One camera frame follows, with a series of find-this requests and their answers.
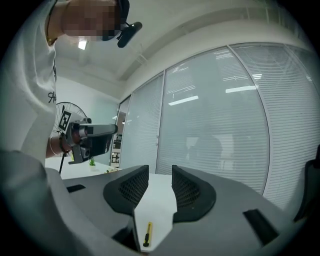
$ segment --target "white venetian blind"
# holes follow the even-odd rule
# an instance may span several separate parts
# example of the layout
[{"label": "white venetian blind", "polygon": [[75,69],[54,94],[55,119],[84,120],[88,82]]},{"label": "white venetian blind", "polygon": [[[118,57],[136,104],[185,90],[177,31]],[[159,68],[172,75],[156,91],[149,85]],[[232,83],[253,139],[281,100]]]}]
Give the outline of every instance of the white venetian blind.
[{"label": "white venetian blind", "polygon": [[304,167],[320,143],[320,99],[304,68],[284,46],[234,46],[265,100],[272,139],[263,195],[294,217],[303,195]]},{"label": "white venetian blind", "polygon": [[156,172],[162,83],[163,75],[131,96],[121,144],[122,169],[149,165],[149,171]]},{"label": "white venetian blind", "polygon": [[166,72],[158,174],[172,165],[243,182],[262,192],[269,134],[261,100],[238,59],[224,47]]}]

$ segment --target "white ceiling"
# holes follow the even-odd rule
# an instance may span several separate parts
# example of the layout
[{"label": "white ceiling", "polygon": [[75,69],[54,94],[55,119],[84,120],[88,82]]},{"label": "white ceiling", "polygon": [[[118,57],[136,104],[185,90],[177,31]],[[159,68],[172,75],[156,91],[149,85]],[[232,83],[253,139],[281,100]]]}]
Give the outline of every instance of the white ceiling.
[{"label": "white ceiling", "polygon": [[230,20],[255,19],[279,22],[279,12],[265,0],[131,0],[128,23],[143,28],[125,48],[114,38],[89,42],[85,50],[66,37],[56,43],[57,59],[77,63],[78,69],[99,74],[125,85],[140,65],[170,42],[199,28]]}]

